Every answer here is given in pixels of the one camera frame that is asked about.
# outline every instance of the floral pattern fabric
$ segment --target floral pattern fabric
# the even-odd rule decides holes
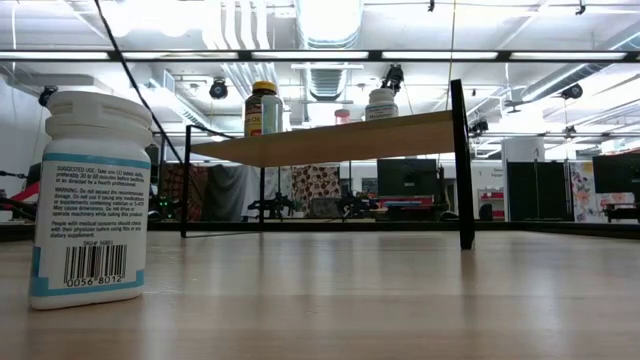
[[[591,161],[571,163],[570,169],[575,222],[606,223],[607,204],[635,202],[632,193],[597,194]]]
[[[340,197],[340,168],[337,166],[296,166],[293,174],[293,199],[301,204],[305,216],[315,198]]]

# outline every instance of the pill bottle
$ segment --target pill bottle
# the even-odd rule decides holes
[[[276,95],[264,95],[261,102],[262,135],[283,132],[284,103],[282,100]]]
[[[256,81],[251,96],[244,103],[244,136],[262,135],[262,97],[276,95],[276,85],[268,81]]]
[[[151,116],[115,96],[51,96],[42,157],[30,303],[124,300],[144,284]]]
[[[393,90],[375,89],[369,93],[369,105],[365,108],[365,121],[398,116],[398,105],[393,101]]]

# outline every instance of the computer monitor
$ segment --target computer monitor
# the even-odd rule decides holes
[[[593,157],[596,193],[640,193],[640,154]]]
[[[432,159],[378,160],[380,197],[439,197],[438,169]]]

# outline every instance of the product label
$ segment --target product label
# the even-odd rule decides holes
[[[367,120],[380,120],[398,116],[398,108],[395,105],[379,105],[367,107]]]
[[[45,154],[32,296],[142,285],[150,168],[145,161]]]
[[[262,104],[247,104],[244,118],[244,136],[262,135]]]

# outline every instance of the black metal frame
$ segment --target black metal frame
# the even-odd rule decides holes
[[[453,112],[453,143],[456,154],[460,247],[463,250],[470,250],[473,248],[476,233],[473,216],[473,187],[471,186],[469,127],[461,80],[451,81],[451,110]]]
[[[198,129],[200,131],[204,131],[206,133],[222,136],[227,139],[235,139],[235,137],[227,135],[225,133],[221,133],[218,131],[214,131],[211,129],[207,129],[204,126],[199,125],[187,125],[187,131],[185,135],[185,145],[184,145],[184,162],[182,163],[182,201],[180,202],[181,206],[181,214],[180,214],[180,236],[184,239],[189,237],[201,237],[202,235],[195,236],[187,236],[187,218],[189,216],[189,184],[191,183],[191,132],[192,129]],[[264,199],[264,168],[260,171],[260,200]],[[264,213],[262,208],[260,209],[260,223],[264,223]]]
[[[15,50],[6,49],[2,50],[5,54],[0,56],[0,61],[12,61],[12,62],[117,62],[119,61],[118,54],[114,50]],[[86,59],[83,57],[74,58],[72,54],[77,53],[101,53],[106,54],[104,58]],[[307,56],[286,56],[287,53],[306,53]],[[466,54],[465,56],[446,56],[451,54],[451,50],[443,49],[411,49],[411,50],[340,50],[342,56],[327,57],[326,54],[319,57],[314,57],[314,54],[319,53],[320,50],[299,50],[299,49],[278,49],[278,50],[142,50],[142,51],[123,51],[122,54],[125,57],[127,63],[136,62],[162,62],[162,63],[194,63],[194,62],[206,62],[206,63],[224,63],[224,62],[345,62],[351,61],[355,63],[366,62],[387,62],[387,63],[409,63],[409,62],[421,62],[421,63],[562,63],[562,64],[585,64],[585,63],[597,63],[597,64],[623,64],[623,63],[638,63],[638,57],[640,57],[640,51],[622,51],[624,56],[619,58],[602,59],[598,56],[589,56],[589,54],[602,54],[607,52],[619,52],[619,51],[594,51],[594,50],[468,50],[468,49],[453,49],[455,54]],[[495,57],[486,57],[487,52],[495,52]],[[19,53],[19,56],[11,56],[11,53]],[[38,56],[29,56],[29,53],[38,53]],[[43,53],[60,54],[69,53],[69,57],[53,56],[47,58],[42,56]],[[271,56],[259,56],[256,53],[269,54]],[[345,54],[352,53],[353,57],[345,57]],[[398,55],[394,57],[394,53],[424,53],[424,56],[414,56],[407,58],[406,56]],[[528,53],[528,54],[545,54],[554,55],[554,57],[533,57],[533,58],[512,58],[514,53]],[[563,57],[562,54],[583,54],[581,58],[576,56]]]
[[[467,126],[467,115],[464,105],[464,92],[462,82],[453,80],[451,82],[451,100],[453,110],[453,139],[454,150],[456,155],[456,183],[458,186],[458,212],[460,220],[458,224],[425,224],[425,223],[333,223],[330,228],[337,231],[397,231],[397,230],[459,230],[460,231],[460,247],[468,250],[473,247],[475,238],[475,220],[473,216],[473,194],[471,187],[471,156],[469,153],[469,130]],[[331,223],[268,223],[264,222],[264,209],[260,207],[258,215],[258,223],[239,223],[239,224],[223,224],[223,223],[198,223],[189,224],[187,221],[189,210],[189,184],[190,168],[191,168],[191,134],[192,129],[198,129],[209,134],[223,136],[233,139],[233,136],[213,131],[198,125],[188,125],[185,138],[185,152],[183,163],[183,181],[182,181],[182,216],[180,217],[180,236],[188,238],[187,231],[189,229],[197,231],[243,231],[247,232],[264,232],[264,231],[290,231],[291,229],[299,229],[299,231],[327,231]],[[264,202],[265,196],[265,169],[260,168],[260,202]],[[349,191],[352,190],[351,179],[351,161],[349,161]]]

